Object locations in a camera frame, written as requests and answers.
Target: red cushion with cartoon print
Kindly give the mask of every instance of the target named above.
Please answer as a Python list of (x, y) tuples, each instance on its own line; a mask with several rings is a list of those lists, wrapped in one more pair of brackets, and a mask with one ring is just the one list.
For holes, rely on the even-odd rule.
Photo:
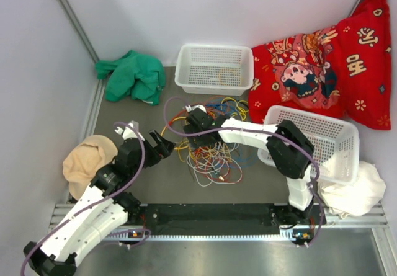
[(252, 121), (280, 104), (389, 130), (389, 20), (386, 0), (364, 0), (336, 26), (253, 48)]

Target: gray floor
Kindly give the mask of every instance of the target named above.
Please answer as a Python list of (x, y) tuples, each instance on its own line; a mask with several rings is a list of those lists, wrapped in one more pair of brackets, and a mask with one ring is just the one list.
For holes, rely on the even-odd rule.
[[(160, 132), (164, 127), (163, 106), (172, 96), (180, 96), (189, 102), (204, 102), (211, 96), (186, 94), (174, 83), (175, 68), (166, 68), (167, 86), (161, 95), (161, 104), (150, 106), (144, 102), (127, 97), (120, 102), (109, 102), (103, 98), (97, 119), (95, 134), (105, 135), (116, 145), (122, 138), (113, 131), (117, 121), (139, 122), (139, 128), (145, 138), (148, 131)], [(168, 113), (171, 119), (183, 105), (175, 101)], [(167, 131), (165, 138), (180, 141), (181, 138)], [(257, 149), (243, 148), (243, 155), (256, 158)], [(177, 153), (161, 161), (154, 167), (145, 169), (142, 175), (130, 187), (136, 198), (143, 203), (281, 203), (288, 200), (288, 188), (285, 177), (273, 167), (259, 160), (251, 167), (243, 169), (243, 181), (236, 185), (212, 184), (200, 187), (189, 173), (186, 163), (179, 161)]]
[(75, 276), (382, 276), (370, 229), (326, 229), (309, 249), (269, 242), (97, 246)]

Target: white laundry basket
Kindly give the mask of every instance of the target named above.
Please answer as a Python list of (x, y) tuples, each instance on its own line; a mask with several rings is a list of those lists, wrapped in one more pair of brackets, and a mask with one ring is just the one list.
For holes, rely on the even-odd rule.
[(175, 83), (186, 93), (240, 96), (252, 87), (254, 56), (248, 47), (184, 45)]
[[(359, 168), (359, 131), (353, 124), (314, 113), (279, 105), (267, 112), (265, 124), (292, 121), (314, 145), (314, 160), (320, 165), (320, 179), (349, 185), (355, 182)], [(258, 157), (275, 166), (268, 151), (259, 149)]]

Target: green towel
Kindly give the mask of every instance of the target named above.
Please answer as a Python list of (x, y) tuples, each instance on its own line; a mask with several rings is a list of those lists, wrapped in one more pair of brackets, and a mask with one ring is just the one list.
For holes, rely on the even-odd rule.
[(166, 73), (155, 57), (129, 51), (115, 61), (98, 61), (95, 64), (98, 79), (112, 75), (106, 85), (105, 98), (117, 102), (131, 95), (151, 105), (159, 104), (161, 91), (166, 85)]

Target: beige cloth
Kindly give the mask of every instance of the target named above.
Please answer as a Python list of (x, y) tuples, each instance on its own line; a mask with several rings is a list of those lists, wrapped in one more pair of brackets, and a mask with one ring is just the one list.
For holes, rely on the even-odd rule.
[(95, 173), (117, 155), (117, 147), (106, 136), (88, 136), (63, 161), (63, 175), (69, 181), (69, 191), (80, 199)]

